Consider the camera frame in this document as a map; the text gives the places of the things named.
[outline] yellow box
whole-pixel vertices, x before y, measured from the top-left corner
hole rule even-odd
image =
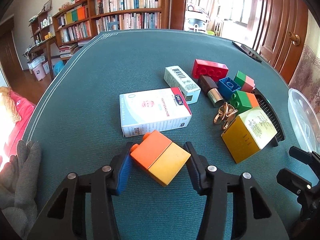
[[[263,149],[277,131],[265,112],[259,107],[239,114],[221,134],[236,163]]]
[[[151,165],[148,172],[154,180],[165,187],[181,170],[189,157],[190,153],[186,152],[175,143],[171,143],[161,156]]]

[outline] green and pink block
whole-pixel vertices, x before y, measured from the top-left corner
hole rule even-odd
[[[254,89],[254,80],[243,74],[241,71],[237,72],[237,75],[233,80],[241,87],[241,91],[251,93],[251,91]]]

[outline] metal screw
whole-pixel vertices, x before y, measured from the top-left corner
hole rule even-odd
[[[111,167],[109,165],[103,166],[102,171],[104,171],[104,172],[111,171]]]
[[[68,174],[68,179],[74,179],[77,175],[75,173],[69,173]]]
[[[217,170],[216,166],[213,166],[213,165],[208,166],[208,171],[215,172],[216,170]]]
[[[251,174],[248,173],[248,172],[244,172],[244,173],[242,174],[242,176],[243,176],[245,179],[250,179],[250,178],[251,178]]]

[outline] small table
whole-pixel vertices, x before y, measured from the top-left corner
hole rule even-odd
[[[238,70],[253,78],[278,115],[286,139],[236,164],[221,139],[221,127],[212,124],[218,109],[202,92],[198,102],[189,105],[193,116],[188,126],[163,134],[180,146],[191,141],[198,154],[224,172],[249,172],[289,228],[301,206],[295,194],[277,184],[277,173],[286,167],[312,183],[317,178],[288,155],[291,146],[299,146],[288,114],[288,86],[268,63],[248,57],[230,40],[175,30],[100,33],[68,61],[37,105],[23,137],[40,141],[43,148],[38,209],[68,173],[92,173],[120,154],[126,142],[141,142],[142,136],[123,137],[119,94],[167,88],[164,68],[179,65],[191,76],[196,58],[226,64],[231,78]],[[166,188],[134,166],[127,187],[113,204],[122,239],[194,240],[205,200],[193,190],[185,166]],[[230,239],[231,195],[227,212],[225,239]],[[86,221],[90,227],[90,216]]]
[[[47,40],[37,44],[34,47],[32,47],[32,49],[30,49],[28,51],[28,54],[27,54],[27,56],[28,56],[29,54],[37,52],[37,51],[39,51],[41,49],[46,49],[47,50],[47,57],[48,57],[51,80],[53,80],[53,78],[54,78],[53,70],[52,70],[52,63],[51,63],[51,49],[50,49],[51,48],[51,44],[53,44],[53,43],[57,44],[55,36],[52,36],[52,37],[48,38]]]

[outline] white wall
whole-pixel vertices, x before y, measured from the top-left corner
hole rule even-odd
[[[23,69],[28,68],[27,58],[23,56],[23,53],[33,41],[33,38],[30,38],[31,27],[28,27],[29,19],[40,12],[47,1],[48,0],[14,0],[2,18],[6,19],[9,15],[14,14],[13,38]],[[58,8],[66,2],[70,2],[70,0],[52,0],[52,10],[49,13],[52,16],[55,15],[59,11]],[[59,50],[55,44],[51,45],[51,54],[59,55]]]

